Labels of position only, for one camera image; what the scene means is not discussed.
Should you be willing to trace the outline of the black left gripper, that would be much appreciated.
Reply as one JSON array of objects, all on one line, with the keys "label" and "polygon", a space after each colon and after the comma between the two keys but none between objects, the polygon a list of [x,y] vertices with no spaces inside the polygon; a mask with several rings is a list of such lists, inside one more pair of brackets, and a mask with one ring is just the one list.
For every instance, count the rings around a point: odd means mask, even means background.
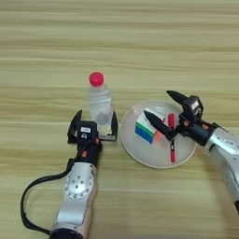
[{"label": "black left gripper", "polygon": [[116,136],[118,135],[118,119],[117,114],[114,111],[111,120],[111,135],[100,135],[96,136],[94,139],[84,139],[77,141],[77,125],[81,121],[82,111],[79,110],[76,115],[71,120],[67,137],[68,144],[77,143],[77,156],[75,157],[75,162],[85,162],[92,165],[98,164],[98,157],[102,151],[102,142],[115,142]]}]

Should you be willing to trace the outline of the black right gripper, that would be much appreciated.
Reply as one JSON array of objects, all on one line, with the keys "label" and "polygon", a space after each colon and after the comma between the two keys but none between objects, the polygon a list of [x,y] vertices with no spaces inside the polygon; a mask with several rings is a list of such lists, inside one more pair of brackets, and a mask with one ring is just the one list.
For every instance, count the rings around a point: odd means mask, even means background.
[{"label": "black right gripper", "polygon": [[[167,91],[169,96],[176,101],[178,104],[182,105],[188,97],[178,91]],[[162,120],[155,114],[144,111],[144,114],[150,124],[160,133],[162,133],[168,140],[173,140],[177,134],[181,134],[184,137],[192,139],[194,142],[200,146],[205,146],[210,136],[218,127],[216,123],[208,123],[203,120],[192,123],[189,120],[180,119],[179,124],[174,130],[171,130],[166,126]]]}]

